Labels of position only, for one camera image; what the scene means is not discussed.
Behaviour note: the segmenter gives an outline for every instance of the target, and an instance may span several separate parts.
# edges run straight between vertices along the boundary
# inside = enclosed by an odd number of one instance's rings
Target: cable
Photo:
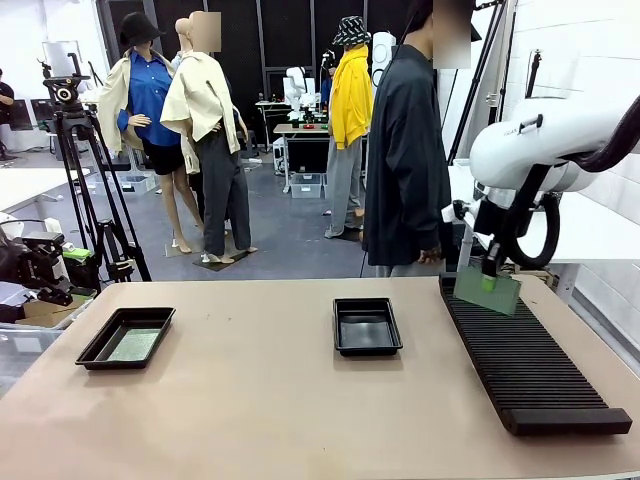
[[[451,85],[451,92],[449,92],[449,100],[447,101],[447,109],[444,111],[444,118],[442,119],[442,127],[447,121],[447,113],[449,113],[449,105],[451,105],[451,97],[453,97],[453,90],[456,88],[456,81],[458,80],[458,70],[456,68],[456,74],[453,77],[453,84]]]
[[[362,266],[360,267],[360,278],[362,278],[362,274],[364,273],[364,261],[367,259],[367,254],[369,252],[364,252],[364,255],[362,256]]]

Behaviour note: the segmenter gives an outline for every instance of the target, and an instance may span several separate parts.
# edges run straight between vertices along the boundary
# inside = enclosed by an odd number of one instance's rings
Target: equipment
[[[290,121],[307,121],[313,123],[311,109],[316,104],[315,80],[304,78],[304,67],[287,69],[287,76],[283,78],[285,103],[291,105],[293,111],[289,113]]]
[[[60,145],[60,153],[67,173],[67,180],[71,189],[71,199],[76,213],[80,236],[85,249],[90,249],[87,243],[87,234],[91,242],[91,249],[98,262],[104,260],[109,279],[114,282],[131,281],[131,275],[136,266],[143,281],[151,281],[151,275],[147,268],[142,248],[138,243],[137,235],[129,210],[120,188],[118,177],[111,161],[111,155],[104,138],[95,112],[85,110],[79,100],[78,85],[89,77],[82,76],[78,59],[73,53],[68,54],[73,60],[75,73],[70,77],[51,77],[51,69],[43,64],[44,85],[49,90],[49,95],[55,107],[54,120],[47,122],[50,131],[57,136]],[[104,185],[113,184],[119,200],[119,207],[109,187],[106,188],[106,196],[112,219],[98,220],[91,193],[84,176],[78,174],[79,193],[76,192],[71,170],[80,172],[80,156],[73,141],[74,135],[78,140],[89,142],[90,149],[96,161],[99,174]],[[84,207],[84,215],[78,202],[78,196]],[[123,226],[120,211],[124,213],[128,230],[131,232],[133,242],[129,243]]]
[[[634,149],[640,152],[640,97],[617,102],[528,99],[512,117],[483,130],[471,149],[471,173],[486,186],[483,198],[443,210],[445,221],[470,213],[475,232],[494,236],[482,262],[488,292],[508,258],[529,270],[549,264],[560,235],[557,193],[580,191],[595,173],[616,166]],[[540,208],[547,236],[542,252],[530,257],[518,238],[526,235]]]
[[[62,257],[64,235],[36,232],[13,241],[0,227],[0,281],[38,289],[38,299],[71,305],[74,287]]]

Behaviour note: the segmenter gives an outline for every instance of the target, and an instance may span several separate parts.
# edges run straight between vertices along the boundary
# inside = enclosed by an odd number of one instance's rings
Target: beige tabletop
[[[294,128],[290,123],[281,123],[273,129],[273,133],[276,135],[292,135],[294,133],[309,133],[309,134],[323,134],[329,136],[329,130],[326,128],[322,128],[323,126],[327,126],[326,123],[315,123],[313,129],[311,128],[302,128],[302,126],[298,128]]]
[[[397,358],[334,353],[332,301],[390,297]],[[613,407],[640,381],[536,279],[522,296]],[[74,361],[118,307],[173,306],[146,371]],[[640,471],[626,436],[515,438],[502,427],[436,279],[109,287],[0,401],[11,480],[492,479]]]

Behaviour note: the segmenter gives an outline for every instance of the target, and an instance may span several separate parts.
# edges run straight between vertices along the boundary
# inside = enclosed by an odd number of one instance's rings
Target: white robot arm
[[[284,94],[286,103],[291,105],[292,112],[289,120],[302,120],[303,113],[301,107],[313,107],[315,104],[315,92],[309,92],[307,80],[304,77],[303,67],[292,67],[287,69],[287,76],[284,78]]]
[[[614,102],[593,99],[525,100],[513,119],[480,133],[471,149],[471,173],[483,185],[484,198],[472,205],[454,202],[455,214],[476,217],[474,230],[493,235],[482,270],[495,279],[503,262],[528,269],[546,266],[560,234],[555,192],[579,191],[595,174],[640,153],[640,97]],[[518,238],[526,235],[533,211],[547,216],[542,253],[525,255]],[[445,218],[451,214],[445,209]]]

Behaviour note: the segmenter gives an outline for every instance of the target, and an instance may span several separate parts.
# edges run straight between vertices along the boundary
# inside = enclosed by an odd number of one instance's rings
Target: green paper
[[[456,298],[513,316],[520,298],[522,284],[511,277],[499,275],[495,282],[481,270],[467,267],[458,273],[453,294]]]

